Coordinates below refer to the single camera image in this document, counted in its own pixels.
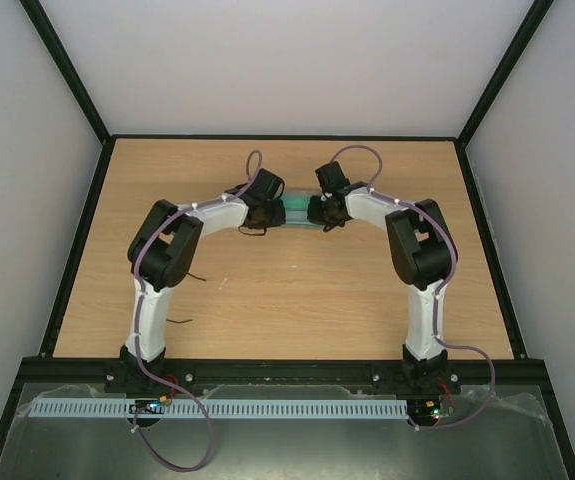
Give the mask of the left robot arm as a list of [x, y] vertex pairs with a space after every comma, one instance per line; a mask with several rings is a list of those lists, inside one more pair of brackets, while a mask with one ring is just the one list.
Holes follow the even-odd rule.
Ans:
[[247, 183], [200, 203], [157, 201], [129, 249], [135, 300], [120, 352], [123, 383], [151, 390], [162, 380], [165, 329], [175, 288], [188, 276], [199, 241], [227, 229], [266, 231], [285, 223], [285, 182], [260, 168]]

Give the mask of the grey leather glasses case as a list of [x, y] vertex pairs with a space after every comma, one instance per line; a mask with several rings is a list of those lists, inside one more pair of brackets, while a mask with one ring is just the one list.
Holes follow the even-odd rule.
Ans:
[[282, 196], [283, 207], [285, 209], [284, 227], [294, 228], [317, 228], [317, 225], [308, 219], [308, 207], [312, 190], [288, 189]]

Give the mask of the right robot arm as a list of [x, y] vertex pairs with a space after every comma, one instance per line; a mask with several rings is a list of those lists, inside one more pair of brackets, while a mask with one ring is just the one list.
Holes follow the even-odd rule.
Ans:
[[321, 193], [309, 200], [310, 222], [330, 231], [358, 219], [386, 231], [394, 270], [408, 286], [402, 377], [410, 390], [427, 390], [447, 368], [444, 293], [458, 260], [438, 204], [432, 199], [404, 201], [364, 182], [352, 183], [336, 161], [315, 174]]

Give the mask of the metal front tray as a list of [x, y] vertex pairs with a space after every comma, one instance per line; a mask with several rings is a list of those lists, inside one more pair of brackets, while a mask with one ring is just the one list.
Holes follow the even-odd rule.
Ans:
[[[29, 385], [0, 479], [564, 479], [539, 390], [483, 387], [429, 408], [433, 429], [387, 419], [31, 418], [41, 398], [117, 398]], [[398, 400], [341, 387], [219, 386], [207, 399]]]

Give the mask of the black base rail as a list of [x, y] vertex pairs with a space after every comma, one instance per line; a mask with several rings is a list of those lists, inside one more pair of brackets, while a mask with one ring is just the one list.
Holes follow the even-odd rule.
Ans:
[[[341, 386], [353, 393], [420, 397], [442, 392], [444, 382], [451, 392], [465, 385], [487, 385], [492, 377], [484, 360], [451, 360], [433, 380], [418, 381], [414, 389], [404, 379], [402, 363], [389, 361], [243, 361], [166, 360], [164, 375], [195, 395], [220, 385]], [[22, 360], [13, 388], [28, 383], [94, 384], [109, 393], [143, 396], [161, 393], [165, 387], [140, 370], [131, 373], [114, 359], [28, 357]]]

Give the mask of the black sunglasses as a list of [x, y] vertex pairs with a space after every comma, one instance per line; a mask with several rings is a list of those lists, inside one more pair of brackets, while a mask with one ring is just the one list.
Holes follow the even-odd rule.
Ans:
[[189, 273], [188, 278], [196, 281], [197, 285], [189, 287], [185, 282], [176, 291], [173, 305], [167, 314], [168, 323], [180, 325], [206, 317], [210, 278], [193, 273]]

